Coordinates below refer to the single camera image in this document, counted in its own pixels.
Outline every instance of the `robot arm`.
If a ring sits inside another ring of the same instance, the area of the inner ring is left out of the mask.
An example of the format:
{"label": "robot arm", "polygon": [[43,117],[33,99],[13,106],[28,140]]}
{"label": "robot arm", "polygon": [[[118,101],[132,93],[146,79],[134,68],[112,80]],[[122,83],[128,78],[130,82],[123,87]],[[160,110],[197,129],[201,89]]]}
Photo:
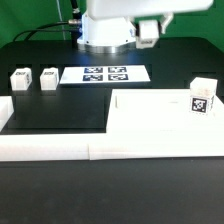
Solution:
{"label": "robot arm", "polygon": [[213,0],[87,0],[92,19],[141,17],[207,10]]}
{"label": "robot arm", "polygon": [[[87,0],[83,15],[82,50],[116,53],[117,49],[136,43],[137,48],[153,47],[166,32],[174,13],[207,10],[213,0]],[[134,17],[162,15],[160,21],[131,23]]]}

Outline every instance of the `cable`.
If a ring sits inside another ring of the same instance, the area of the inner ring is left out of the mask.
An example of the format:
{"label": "cable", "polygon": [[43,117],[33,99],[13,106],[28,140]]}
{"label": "cable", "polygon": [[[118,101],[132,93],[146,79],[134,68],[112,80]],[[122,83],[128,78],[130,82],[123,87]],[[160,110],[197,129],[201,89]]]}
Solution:
{"label": "cable", "polygon": [[73,30],[43,30],[43,29],[26,30],[26,31],[23,31],[23,32],[17,34],[17,35],[14,37],[13,42],[15,42],[16,39],[17,39],[18,37],[20,37],[21,35],[23,35],[24,33],[31,33],[31,32],[34,32],[34,31],[35,31],[35,33],[36,33],[36,32],[47,32],[47,33],[54,33],[54,32],[79,32],[79,30],[75,30],[75,29],[73,29]]}
{"label": "cable", "polygon": [[68,22],[49,23],[49,24],[46,24],[46,25],[43,25],[43,26],[39,26],[34,31],[30,32],[30,34],[27,35],[27,37],[24,40],[26,40],[26,41],[29,40],[40,29],[46,29],[46,28],[50,28],[50,27],[53,27],[53,26],[61,26],[61,25],[66,25],[66,24],[68,24]]}
{"label": "cable", "polygon": [[60,21],[63,21],[63,19],[62,19],[62,13],[61,13],[60,1],[59,0],[56,0],[56,4],[57,4],[57,9],[58,9],[59,19],[60,19]]}
{"label": "cable", "polygon": [[71,4],[73,9],[77,9],[79,7],[76,0],[71,0]]}
{"label": "cable", "polygon": [[71,1],[71,5],[72,5],[72,15],[73,15],[73,19],[81,19],[82,18],[82,14],[79,10],[79,6],[76,0],[70,0]]}

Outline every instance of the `white plastic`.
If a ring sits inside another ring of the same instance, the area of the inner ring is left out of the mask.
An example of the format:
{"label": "white plastic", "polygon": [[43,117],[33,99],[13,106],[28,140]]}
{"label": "white plastic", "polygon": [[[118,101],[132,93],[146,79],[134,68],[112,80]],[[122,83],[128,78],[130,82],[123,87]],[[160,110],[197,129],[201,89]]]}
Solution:
{"label": "white plastic", "polygon": [[13,114],[13,104],[11,96],[0,97],[0,131],[5,126],[11,115]]}
{"label": "white plastic", "polygon": [[32,73],[30,68],[16,69],[10,77],[13,91],[25,91],[32,82]]}
{"label": "white plastic", "polygon": [[40,76],[41,90],[56,90],[59,82],[57,68],[46,68]]}
{"label": "white plastic", "polygon": [[139,22],[139,37],[136,39],[136,48],[153,47],[159,39],[157,20]]}
{"label": "white plastic", "polygon": [[135,41],[132,37],[134,27],[123,17],[94,21],[86,12],[82,16],[82,24],[82,37],[78,44],[116,47]]}
{"label": "white plastic", "polygon": [[87,0],[92,19],[141,17],[208,9],[213,0]]}
{"label": "white plastic", "polygon": [[190,112],[198,115],[212,113],[216,94],[217,79],[195,78],[190,84]]}

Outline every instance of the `white platform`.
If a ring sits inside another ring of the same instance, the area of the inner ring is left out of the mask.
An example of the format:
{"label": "white platform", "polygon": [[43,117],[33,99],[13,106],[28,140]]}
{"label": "white platform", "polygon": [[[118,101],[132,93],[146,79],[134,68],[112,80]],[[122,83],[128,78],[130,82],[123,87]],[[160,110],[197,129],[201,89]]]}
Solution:
{"label": "white platform", "polygon": [[189,90],[113,90],[106,134],[0,136],[0,161],[224,156],[224,106],[190,114]]}
{"label": "white platform", "polygon": [[7,123],[8,119],[14,112],[12,97],[11,96],[1,96],[0,97],[0,131]]}

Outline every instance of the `black wire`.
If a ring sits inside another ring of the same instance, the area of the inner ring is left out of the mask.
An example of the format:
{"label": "black wire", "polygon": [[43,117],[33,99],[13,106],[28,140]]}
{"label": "black wire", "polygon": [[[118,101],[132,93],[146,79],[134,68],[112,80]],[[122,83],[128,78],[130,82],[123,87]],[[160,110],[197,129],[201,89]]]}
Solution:
{"label": "black wire", "polygon": [[26,30],[26,31],[23,31],[19,34],[17,34],[14,39],[13,39],[13,42],[16,41],[16,39],[18,37],[20,37],[21,35],[23,35],[24,33],[31,33],[31,32],[48,32],[48,33],[54,33],[54,32],[79,32],[79,30],[75,30],[75,29],[72,29],[72,30],[43,30],[43,29],[35,29],[35,30]]}
{"label": "black wire", "polygon": [[73,9],[77,9],[79,7],[76,0],[71,0],[71,4]]}
{"label": "black wire", "polygon": [[[46,29],[46,28],[50,28],[50,27],[53,27],[53,26],[67,25],[67,24],[68,24],[68,22],[49,23],[49,24],[37,27],[36,30]],[[30,34],[28,34],[27,37],[24,40],[26,40],[26,41],[29,40],[36,32],[38,32],[36,30],[30,32]]]}

